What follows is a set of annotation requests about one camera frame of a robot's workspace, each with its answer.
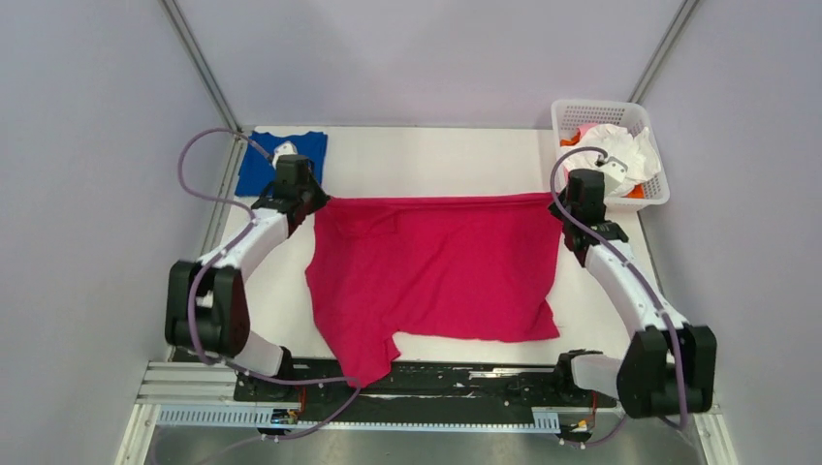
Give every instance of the gray floor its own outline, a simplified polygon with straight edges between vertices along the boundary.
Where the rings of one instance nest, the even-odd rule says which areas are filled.
[[[605,434],[614,418],[603,416],[597,430]],[[194,465],[237,441],[258,435],[253,429],[166,427],[156,448],[160,465]],[[294,442],[255,443],[207,463],[317,465],[455,465],[500,464],[666,464],[704,463],[698,444],[656,419],[631,420],[603,446],[586,450],[561,447],[556,439],[525,434],[406,433],[320,431]],[[146,465],[153,465],[151,458]]]

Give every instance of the white table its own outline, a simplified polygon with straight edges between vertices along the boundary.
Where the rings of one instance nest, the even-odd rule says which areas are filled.
[[[510,195],[548,191],[554,161],[551,131],[353,127],[258,127],[277,136],[322,131],[329,135],[323,187],[337,197]],[[249,204],[253,199],[246,199]],[[630,237],[639,267],[651,273],[636,213],[612,212]],[[223,235],[247,215],[232,208]],[[613,304],[560,248],[548,295],[558,339],[523,343],[458,340],[397,333],[404,360],[552,364],[559,354],[592,349],[622,357],[628,333]],[[246,282],[252,328],[295,357],[333,357],[314,325],[304,271],[314,253],[313,218],[273,250]]]

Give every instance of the white laundry basket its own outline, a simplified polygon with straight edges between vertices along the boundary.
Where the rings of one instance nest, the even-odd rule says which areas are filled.
[[[636,104],[595,100],[557,100],[551,105],[551,121],[553,123],[553,145],[557,158],[560,154],[559,141],[574,137],[577,128],[586,123],[615,124],[626,128],[633,136],[638,135],[643,128],[648,126],[650,143],[656,153],[659,153],[659,147],[656,146],[656,140],[653,138],[653,128],[650,127],[648,112]],[[556,187],[561,190],[564,186],[565,175],[560,170],[556,176]],[[671,194],[668,191],[668,180],[665,178],[664,167],[652,180],[643,184],[643,190],[646,196],[644,199],[606,197],[605,205],[613,210],[639,211],[648,205],[667,202]]]

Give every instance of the folded blue shirt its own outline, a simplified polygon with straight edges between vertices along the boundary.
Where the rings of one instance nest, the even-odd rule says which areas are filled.
[[[251,139],[259,143],[269,154],[277,155],[299,153],[314,162],[314,177],[323,182],[323,162],[326,160],[326,147],[329,137],[325,133],[309,132],[302,136],[279,138],[269,133],[252,133]],[[238,197],[257,197],[270,182],[274,180],[276,170],[272,161],[267,160],[250,144],[245,150],[242,165],[239,166],[239,181],[235,189]]]

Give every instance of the red cloth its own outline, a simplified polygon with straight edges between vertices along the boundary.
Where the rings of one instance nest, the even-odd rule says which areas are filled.
[[[346,376],[391,371],[397,331],[521,342],[559,336],[545,298],[561,224],[550,194],[332,199],[305,271],[314,322]]]

